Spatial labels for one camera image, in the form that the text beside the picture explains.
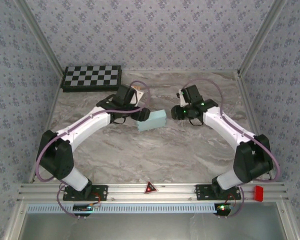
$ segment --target red block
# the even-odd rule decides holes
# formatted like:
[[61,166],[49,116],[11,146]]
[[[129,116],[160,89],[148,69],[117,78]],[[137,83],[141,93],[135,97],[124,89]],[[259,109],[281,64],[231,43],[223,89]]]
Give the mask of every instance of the red block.
[[254,200],[262,202],[264,200],[264,188],[262,186],[254,187]]

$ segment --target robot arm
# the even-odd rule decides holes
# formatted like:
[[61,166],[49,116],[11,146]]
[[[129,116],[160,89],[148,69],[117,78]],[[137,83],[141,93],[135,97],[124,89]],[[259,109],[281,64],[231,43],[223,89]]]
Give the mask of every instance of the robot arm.
[[216,194],[242,183],[248,183],[273,168],[270,156],[248,137],[234,130],[223,117],[270,150],[266,136],[263,134],[256,136],[226,114],[222,114],[222,117],[218,104],[211,99],[203,100],[195,85],[179,90],[177,97],[180,98],[180,105],[172,108],[173,119],[190,121],[198,119],[202,124],[217,131],[235,151],[233,169],[212,180],[212,189]]
[[131,111],[138,109],[137,105],[143,94],[129,86],[121,85],[116,95],[110,95],[98,102],[87,115],[75,123],[57,132],[46,131],[41,138],[38,156],[53,138],[61,137],[46,150],[40,165],[55,178],[80,192],[83,200],[86,199],[90,194],[92,183],[74,166],[73,151],[94,132],[115,122],[116,119],[131,117],[141,122],[147,120],[150,114],[150,110],[147,108],[134,113],[103,112],[97,114],[105,110]]

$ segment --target checkerboard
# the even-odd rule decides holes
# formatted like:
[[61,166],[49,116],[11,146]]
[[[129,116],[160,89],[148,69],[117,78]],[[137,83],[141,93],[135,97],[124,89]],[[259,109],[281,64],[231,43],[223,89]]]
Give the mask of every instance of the checkerboard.
[[61,88],[64,92],[117,91],[121,66],[67,66]]

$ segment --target black mounting bracket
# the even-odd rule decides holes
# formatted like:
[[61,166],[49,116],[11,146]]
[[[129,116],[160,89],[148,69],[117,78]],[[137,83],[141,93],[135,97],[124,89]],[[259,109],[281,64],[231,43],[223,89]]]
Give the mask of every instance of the black mounting bracket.
[[233,195],[235,200],[241,200],[241,193],[238,187],[234,186],[229,188],[228,190],[219,193],[218,195],[213,191],[211,184],[198,184],[195,185],[196,199],[198,201],[206,201],[206,200],[224,200],[226,201],[229,195]]
[[91,192],[87,197],[84,197],[81,192],[76,191],[71,186],[67,186],[64,189],[63,201],[99,201],[98,197],[100,196],[100,201],[106,201],[108,196],[108,186],[107,185],[92,185]]

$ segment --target red object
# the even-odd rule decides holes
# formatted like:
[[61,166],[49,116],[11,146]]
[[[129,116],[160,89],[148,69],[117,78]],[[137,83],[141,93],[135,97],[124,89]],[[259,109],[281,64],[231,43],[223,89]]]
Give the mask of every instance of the red object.
[[262,186],[254,187],[254,200],[262,202],[264,200],[264,188]]
[[151,182],[148,181],[144,193],[149,194],[157,191],[158,189]]

